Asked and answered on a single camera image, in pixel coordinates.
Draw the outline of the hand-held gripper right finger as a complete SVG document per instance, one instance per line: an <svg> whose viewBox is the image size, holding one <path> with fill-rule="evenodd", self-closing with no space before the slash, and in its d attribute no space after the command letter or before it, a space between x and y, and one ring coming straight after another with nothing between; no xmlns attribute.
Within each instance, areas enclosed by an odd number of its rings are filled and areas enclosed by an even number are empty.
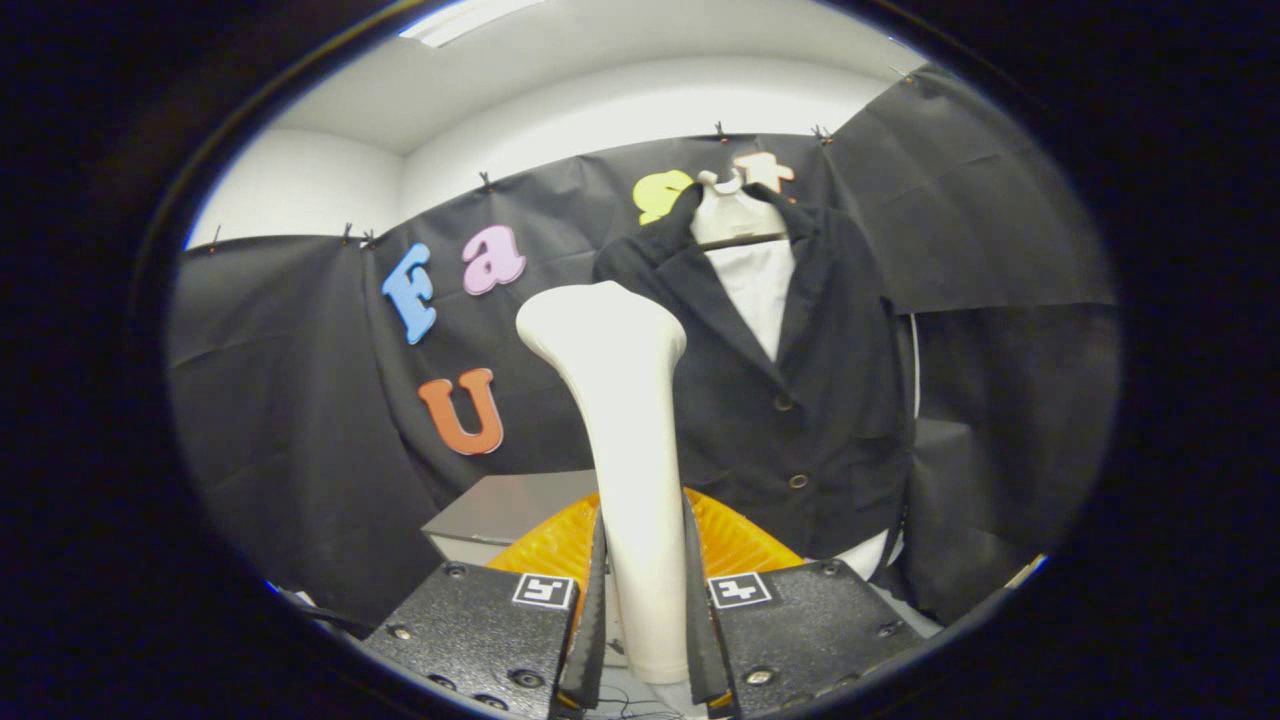
<svg viewBox="0 0 1280 720"><path fill-rule="evenodd" d="M922 644L840 559L806 562L723 503L685 493L691 698L764 719L858 684Z"/></svg>

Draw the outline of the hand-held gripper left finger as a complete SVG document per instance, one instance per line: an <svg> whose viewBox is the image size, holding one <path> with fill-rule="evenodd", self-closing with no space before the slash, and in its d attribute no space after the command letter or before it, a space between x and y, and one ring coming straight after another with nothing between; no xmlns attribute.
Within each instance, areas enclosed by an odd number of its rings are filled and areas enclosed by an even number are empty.
<svg viewBox="0 0 1280 720"><path fill-rule="evenodd" d="M605 533L588 495L486 564L442 564L364 642L404 671L530 719L600 701Z"/></svg>

